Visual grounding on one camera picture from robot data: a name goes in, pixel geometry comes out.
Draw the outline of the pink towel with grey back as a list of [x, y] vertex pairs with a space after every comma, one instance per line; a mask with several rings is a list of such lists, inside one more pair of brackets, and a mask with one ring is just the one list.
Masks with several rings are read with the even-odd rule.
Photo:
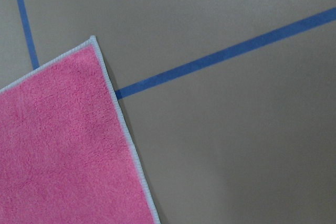
[[159, 223], [91, 36], [1, 89], [1, 223]]

